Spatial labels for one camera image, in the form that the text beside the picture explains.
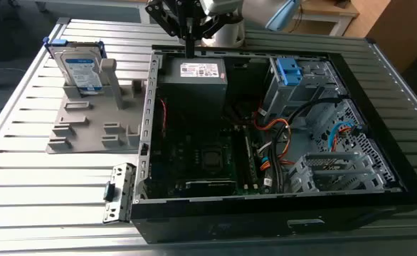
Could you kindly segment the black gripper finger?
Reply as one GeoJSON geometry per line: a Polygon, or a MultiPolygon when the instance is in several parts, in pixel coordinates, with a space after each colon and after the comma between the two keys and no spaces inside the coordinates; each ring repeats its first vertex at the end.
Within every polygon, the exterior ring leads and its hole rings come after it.
{"type": "Polygon", "coordinates": [[[163,1],[148,1],[146,5],[146,11],[156,23],[162,26],[167,34],[172,37],[178,37],[184,40],[186,57],[191,57],[191,33],[187,26],[187,19],[184,13],[184,4],[182,8],[176,10],[180,13],[176,18],[170,15],[170,12],[164,9],[163,1]]]}
{"type": "Polygon", "coordinates": [[[207,17],[198,15],[194,17],[191,23],[191,57],[195,57],[195,46],[196,41],[200,41],[203,38],[211,38],[215,33],[224,27],[227,24],[235,24],[239,22],[239,16],[234,12],[220,14],[214,16],[210,21],[206,21],[207,17]]]}

